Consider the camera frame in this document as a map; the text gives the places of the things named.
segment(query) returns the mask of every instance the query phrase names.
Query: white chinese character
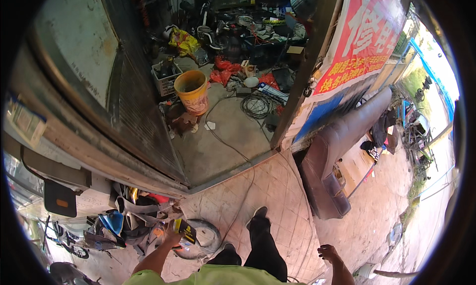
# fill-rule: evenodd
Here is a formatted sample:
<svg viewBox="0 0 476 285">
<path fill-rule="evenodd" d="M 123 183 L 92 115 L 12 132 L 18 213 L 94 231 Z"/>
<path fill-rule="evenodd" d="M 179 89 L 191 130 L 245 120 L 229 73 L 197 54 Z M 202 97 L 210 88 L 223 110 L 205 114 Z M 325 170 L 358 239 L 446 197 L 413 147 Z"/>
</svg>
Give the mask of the white chinese character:
<svg viewBox="0 0 476 285">
<path fill-rule="evenodd" d="M 370 1 L 362 0 L 362 5 L 348 22 L 351 32 L 342 56 L 347 56 L 352 42 L 357 45 L 357 48 L 352 51 L 353 55 L 367 48 L 372 43 L 373 32 L 378 32 L 380 29 L 378 23 L 384 16 L 381 10 L 382 5 L 377 2 L 371 12 L 370 9 L 367 9 Z"/>
<path fill-rule="evenodd" d="M 396 44 L 396 37 L 398 35 L 396 34 L 396 32 L 393 33 L 393 37 L 392 39 L 390 39 L 390 42 L 388 43 L 387 45 L 387 54 L 391 53 L 393 51 L 393 49 L 395 48 L 395 44 Z"/>
<path fill-rule="evenodd" d="M 377 42 L 375 42 L 374 44 L 374 46 L 377 46 L 378 54 L 384 51 L 385 42 L 387 42 L 387 39 L 390 36 L 391 31 L 392 31 L 392 24 L 390 21 L 387 21 L 384 27 L 382 28 L 382 31 L 380 32 L 380 36 L 378 37 Z"/>
</svg>

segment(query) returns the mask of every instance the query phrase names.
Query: poster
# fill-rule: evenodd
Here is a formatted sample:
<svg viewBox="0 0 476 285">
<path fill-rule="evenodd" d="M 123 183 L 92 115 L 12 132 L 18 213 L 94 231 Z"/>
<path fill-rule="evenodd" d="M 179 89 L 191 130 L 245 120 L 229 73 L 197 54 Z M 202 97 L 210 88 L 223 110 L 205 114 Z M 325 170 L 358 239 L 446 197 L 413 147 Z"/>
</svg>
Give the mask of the poster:
<svg viewBox="0 0 476 285">
<path fill-rule="evenodd" d="M 346 16 L 339 18 L 343 26 L 336 29 L 332 41 L 337 46 L 329 49 L 336 49 L 331 53 L 332 62 L 323 69 L 313 95 L 350 86 L 378 73 L 393 52 L 406 20 L 400 0 L 345 0 L 344 5 L 347 3 Z"/>
</svg>

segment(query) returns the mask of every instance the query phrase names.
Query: brown leather seat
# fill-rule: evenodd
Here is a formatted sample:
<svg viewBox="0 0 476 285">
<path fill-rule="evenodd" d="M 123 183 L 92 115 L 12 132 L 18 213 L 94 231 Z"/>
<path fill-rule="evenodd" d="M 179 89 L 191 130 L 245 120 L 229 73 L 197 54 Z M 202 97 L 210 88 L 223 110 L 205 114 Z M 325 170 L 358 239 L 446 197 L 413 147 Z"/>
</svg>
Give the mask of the brown leather seat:
<svg viewBox="0 0 476 285">
<path fill-rule="evenodd" d="M 370 130 L 388 108 L 392 92 L 388 87 L 363 105 L 330 123 L 313 139 L 299 171 L 309 204 L 321 219 L 342 218 L 350 203 L 342 193 L 333 166 Z"/>
</svg>

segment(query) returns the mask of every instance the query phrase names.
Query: black pants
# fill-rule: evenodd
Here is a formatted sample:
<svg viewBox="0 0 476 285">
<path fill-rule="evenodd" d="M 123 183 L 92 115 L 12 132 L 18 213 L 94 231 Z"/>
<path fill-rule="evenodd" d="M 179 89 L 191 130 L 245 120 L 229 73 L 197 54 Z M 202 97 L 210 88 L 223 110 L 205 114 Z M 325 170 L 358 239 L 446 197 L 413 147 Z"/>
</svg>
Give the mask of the black pants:
<svg viewBox="0 0 476 285">
<path fill-rule="evenodd" d="M 279 255 L 273 236 L 271 223 L 263 217 L 253 217 L 249 227 L 251 252 L 244 266 L 262 269 L 275 276 L 281 282 L 288 280 L 288 267 Z M 207 264 L 241 265 L 241 257 L 234 251 L 223 250 L 209 260 Z"/>
</svg>

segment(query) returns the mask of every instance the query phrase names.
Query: hand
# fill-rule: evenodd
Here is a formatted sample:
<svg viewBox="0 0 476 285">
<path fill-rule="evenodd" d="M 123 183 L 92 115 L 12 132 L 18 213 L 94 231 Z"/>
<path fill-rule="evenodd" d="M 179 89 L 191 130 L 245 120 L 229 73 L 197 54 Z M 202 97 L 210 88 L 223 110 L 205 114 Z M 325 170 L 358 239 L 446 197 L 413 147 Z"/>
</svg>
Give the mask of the hand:
<svg viewBox="0 0 476 285">
<path fill-rule="evenodd" d="M 164 240 L 162 244 L 170 245 L 171 247 L 177 246 L 180 240 L 184 236 L 184 233 L 176 234 L 174 231 L 173 222 L 170 221 L 164 225 Z"/>
<path fill-rule="evenodd" d="M 336 248 L 334 246 L 322 245 L 320 248 L 318 248 L 318 252 L 320 253 L 319 257 L 322 257 L 322 259 L 329 261 L 330 264 L 342 262 L 342 259 L 337 254 Z"/>
</svg>

